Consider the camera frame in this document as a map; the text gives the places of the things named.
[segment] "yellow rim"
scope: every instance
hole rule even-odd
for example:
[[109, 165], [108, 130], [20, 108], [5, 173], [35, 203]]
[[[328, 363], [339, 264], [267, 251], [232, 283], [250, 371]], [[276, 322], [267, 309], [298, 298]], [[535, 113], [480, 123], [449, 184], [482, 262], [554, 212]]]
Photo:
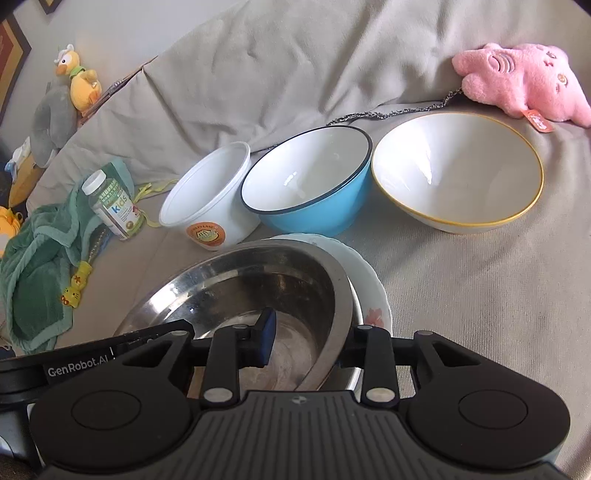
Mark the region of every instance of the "yellow rim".
[[[527, 140], [523, 135], [521, 135], [517, 130], [515, 130], [513, 127], [504, 124], [503, 122], [501, 122], [500, 120], [497, 120], [496, 118], [492, 118], [490, 116], [486, 116], [486, 115], [482, 115], [480, 113], [472, 113], [472, 112], [433, 112], [433, 113], [428, 113], [427, 115], [474, 115], [474, 116], [480, 116], [482, 118], [485, 118], [487, 120], [491, 120], [499, 125], [502, 125], [505, 128], [508, 128], [509, 130], [511, 130], [513, 133], [515, 133], [516, 135], [518, 135], [526, 144], [528, 147], [531, 148], [531, 151], [534, 153], [536, 159], [538, 160], [538, 165], [540, 167], [540, 186], [538, 188], [537, 193], [535, 194], [534, 198], [532, 199], [532, 201], [522, 210], [520, 210], [517, 213], [514, 213], [513, 215], [503, 218], [501, 220], [495, 220], [494, 222], [484, 222], [484, 223], [462, 223], [462, 222], [452, 222], [450, 220], [444, 220], [441, 218], [437, 218], [437, 217], [432, 217], [430, 215], [425, 215], [424, 213], [421, 213], [415, 209], [410, 208], [408, 205], [403, 204], [402, 202], [398, 201], [397, 199], [395, 199], [392, 195], [390, 195], [390, 193], [388, 193], [384, 187], [382, 187], [382, 185], [380, 184], [380, 182], [378, 181], [376, 175], [375, 175], [375, 162], [374, 162], [374, 155], [375, 155], [375, 151], [378, 149], [380, 143], [382, 142], [382, 140], [380, 140], [378, 142], [378, 145], [376, 145], [374, 153], [372, 154], [372, 159], [371, 159], [371, 173], [374, 177], [375, 183], [378, 185], [379, 189], [382, 190], [382, 192], [386, 195], [386, 197], [388, 197], [390, 200], [392, 200], [396, 205], [398, 205], [400, 208], [402, 208], [403, 210], [412, 213], [413, 215], [417, 215], [421, 218], [427, 219], [427, 220], [431, 220], [432, 222], [437, 222], [437, 223], [443, 223], [445, 225], [454, 225], [454, 226], [465, 226], [465, 227], [486, 227], [486, 226], [499, 226], [499, 225], [503, 225], [505, 223], [509, 223], [512, 220], [515, 220], [517, 218], [519, 218], [521, 215], [523, 215], [524, 213], [526, 213], [529, 209], [531, 209], [535, 203], [538, 201], [538, 199], [540, 198], [540, 195], [542, 194], [542, 188], [544, 187], [544, 167], [542, 165], [542, 161], [540, 159], [540, 156], [538, 155], [538, 152], [536, 152], [535, 148], [531, 145], [531, 143], [529, 142], [529, 140]], [[416, 120], [417, 118], [422, 118], [424, 116], [427, 115], [421, 115], [419, 117], [415, 117], [411, 120], [408, 120], [407, 122], [404, 122], [400, 125], [397, 125], [396, 127], [394, 127], [392, 130], [390, 130], [390, 132], [396, 130], [398, 127], [400, 127], [401, 125], [404, 125], [408, 122], [412, 122], [413, 120]]]

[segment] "bottle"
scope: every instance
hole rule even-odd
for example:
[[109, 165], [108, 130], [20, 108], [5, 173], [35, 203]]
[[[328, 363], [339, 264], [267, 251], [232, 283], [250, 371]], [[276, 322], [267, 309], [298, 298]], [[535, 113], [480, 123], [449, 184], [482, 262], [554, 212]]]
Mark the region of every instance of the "bottle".
[[144, 224], [144, 215], [115, 179], [97, 170], [82, 184], [90, 208], [121, 240], [134, 236]]

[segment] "white plate with pink flower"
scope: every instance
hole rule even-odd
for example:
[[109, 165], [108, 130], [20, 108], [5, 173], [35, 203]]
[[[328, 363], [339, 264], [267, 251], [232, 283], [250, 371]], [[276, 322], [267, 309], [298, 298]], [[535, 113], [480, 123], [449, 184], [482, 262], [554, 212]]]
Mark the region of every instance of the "white plate with pink flower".
[[273, 238], [298, 240], [316, 245], [330, 253], [345, 269], [345, 273], [357, 292], [363, 313], [363, 322], [386, 329], [392, 335], [392, 311], [384, 286], [372, 266], [357, 251], [334, 238], [315, 233], [289, 233]]

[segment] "pink plush toy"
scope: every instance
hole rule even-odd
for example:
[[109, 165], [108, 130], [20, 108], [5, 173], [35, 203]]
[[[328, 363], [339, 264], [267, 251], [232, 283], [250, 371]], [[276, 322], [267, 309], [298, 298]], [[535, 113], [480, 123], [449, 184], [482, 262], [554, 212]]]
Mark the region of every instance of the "pink plush toy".
[[459, 53], [452, 63], [464, 77], [462, 89], [471, 100], [496, 105], [515, 118], [535, 109], [548, 120], [591, 127], [591, 106], [569, 58], [557, 47], [525, 43], [502, 48], [489, 43]]

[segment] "yellow duck plush toy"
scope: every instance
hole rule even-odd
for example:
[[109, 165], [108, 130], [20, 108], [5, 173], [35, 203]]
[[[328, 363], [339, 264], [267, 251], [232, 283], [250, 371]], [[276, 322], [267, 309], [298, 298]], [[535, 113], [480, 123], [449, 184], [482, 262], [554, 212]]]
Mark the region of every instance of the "yellow duck plush toy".
[[56, 75], [70, 76], [70, 98], [76, 109], [80, 112], [88, 110], [103, 92], [96, 71], [80, 66], [80, 56], [74, 51], [72, 44], [60, 50], [54, 63], [57, 65]]

